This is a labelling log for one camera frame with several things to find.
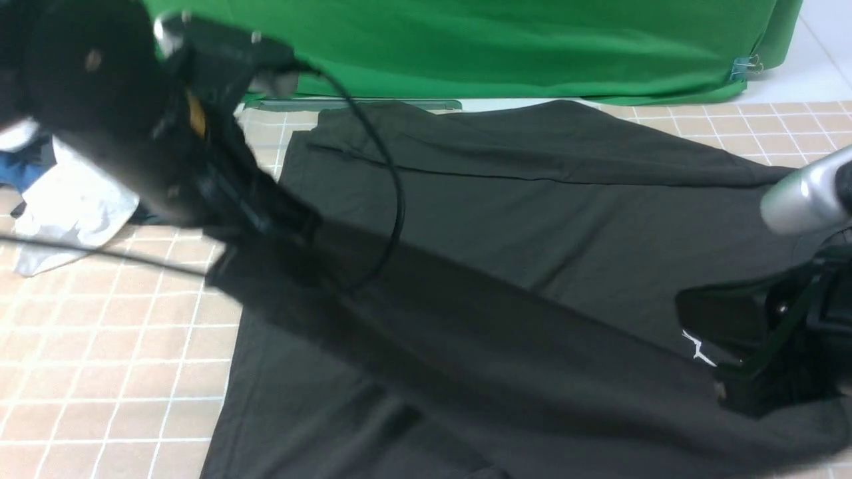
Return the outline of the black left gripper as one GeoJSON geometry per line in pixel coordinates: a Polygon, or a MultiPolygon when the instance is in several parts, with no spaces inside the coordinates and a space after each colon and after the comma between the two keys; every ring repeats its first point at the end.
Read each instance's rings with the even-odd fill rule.
{"type": "Polygon", "coordinates": [[[234,101],[180,86],[157,98],[157,213],[174,226],[310,243],[319,212],[280,188],[247,145],[234,101]]]}

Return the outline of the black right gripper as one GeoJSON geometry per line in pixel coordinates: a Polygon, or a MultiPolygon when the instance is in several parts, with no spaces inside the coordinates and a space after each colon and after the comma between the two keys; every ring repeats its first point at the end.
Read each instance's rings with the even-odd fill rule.
{"type": "Polygon", "coordinates": [[[821,249],[778,275],[678,292],[684,334],[722,358],[718,402],[746,416],[850,395],[851,255],[821,249]]]}

